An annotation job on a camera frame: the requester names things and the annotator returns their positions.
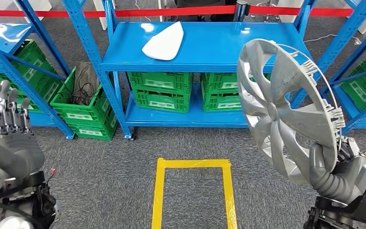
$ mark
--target shelf foot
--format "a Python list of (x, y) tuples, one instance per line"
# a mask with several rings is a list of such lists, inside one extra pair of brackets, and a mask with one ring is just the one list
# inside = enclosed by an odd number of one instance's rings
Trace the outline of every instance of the shelf foot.
[(74, 133), (74, 134), (72, 134), (72, 135), (68, 135), (68, 136), (67, 136), (67, 139), (68, 139), (68, 140), (72, 140), (74, 137), (75, 137), (75, 133)]

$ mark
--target white wall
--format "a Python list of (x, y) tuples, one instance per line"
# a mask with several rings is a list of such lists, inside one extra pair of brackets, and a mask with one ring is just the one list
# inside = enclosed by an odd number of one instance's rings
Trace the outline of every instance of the white wall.
[[(34, 10), (49, 11), (52, 8), (49, 0), (29, 0), (29, 3)], [(17, 6), (16, 0), (0, 0), (0, 10), (20, 10), (20, 8)], [(0, 22), (24, 23), (26, 22), (26, 19), (14, 17), (0, 17)]]

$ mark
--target black cable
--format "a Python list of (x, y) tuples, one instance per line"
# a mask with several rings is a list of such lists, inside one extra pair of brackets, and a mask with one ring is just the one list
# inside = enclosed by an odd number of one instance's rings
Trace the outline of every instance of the black cable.
[(9, 205), (2, 204), (2, 203), (0, 203), (0, 208), (5, 209), (5, 210), (8, 210), (8, 211), (13, 211), (15, 213), (18, 213), (19, 215), (23, 216), (29, 222), (31, 222), (34, 225), (36, 225), (38, 229), (44, 229), (44, 227), (42, 226), (42, 224), (40, 222), (38, 222), (36, 219), (34, 219), (33, 216), (27, 214), (26, 212), (24, 212), (24, 211), (22, 211), (20, 209), (17, 209), (17, 208), (14, 208), (14, 207), (11, 207)]

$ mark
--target stanchion post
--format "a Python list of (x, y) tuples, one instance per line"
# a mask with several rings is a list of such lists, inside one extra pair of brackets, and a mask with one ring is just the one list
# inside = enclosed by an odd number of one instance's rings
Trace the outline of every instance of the stanchion post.
[(244, 21), (245, 15), (249, 14), (250, 3), (245, 0), (236, 1), (234, 21)]

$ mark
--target white label on crate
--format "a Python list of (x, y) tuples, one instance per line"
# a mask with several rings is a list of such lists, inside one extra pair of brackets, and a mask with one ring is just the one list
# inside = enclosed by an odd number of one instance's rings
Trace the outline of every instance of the white label on crate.
[(238, 82), (235, 82), (235, 83), (223, 83), (221, 88), (222, 89), (225, 89), (225, 88), (238, 88)]
[(110, 102), (108, 99), (106, 99), (106, 101), (104, 102), (104, 104), (102, 106), (102, 110), (107, 111), (107, 108), (109, 108), (109, 106), (110, 106)]
[(85, 115), (85, 114), (71, 114), (71, 113), (67, 113), (67, 117), (68, 118), (73, 118), (73, 119), (93, 120), (92, 116)]
[(153, 86), (153, 87), (163, 87), (163, 88), (172, 88), (174, 89), (172, 82), (162, 82), (162, 81), (155, 81), (155, 80), (145, 80), (146, 86)]
[(161, 107), (161, 108), (174, 109), (174, 104), (160, 103), (160, 102), (155, 102), (155, 101), (149, 101), (149, 106), (156, 106), (156, 107)]
[(51, 85), (51, 88), (48, 90), (48, 92), (44, 96), (45, 101), (48, 101), (51, 98), (51, 96), (54, 94), (54, 92), (58, 88), (58, 86), (59, 86), (59, 84), (57, 82), (54, 82)]
[(366, 93), (361, 89), (360, 85), (357, 84), (356, 81), (352, 81), (350, 83), (350, 86), (354, 89), (354, 91), (357, 93), (360, 98), (366, 102)]
[(79, 133), (84, 135), (103, 136), (103, 134), (99, 131), (79, 130)]
[[(36, 62), (34, 62), (34, 65), (41, 67), (43, 65), (43, 62), (39, 59), (36, 59)], [(23, 77), (28, 82), (31, 78), (33, 78), (34, 74), (37, 72), (34, 68), (29, 68), (27, 72), (23, 75)]]
[(217, 109), (224, 109), (224, 108), (239, 108), (239, 107), (241, 107), (241, 103), (218, 104)]
[(112, 123), (110, 124), (110, 126), (113, 128), (116, 125), (117, 122), (117, 118), (116, 116), (113, 118)]

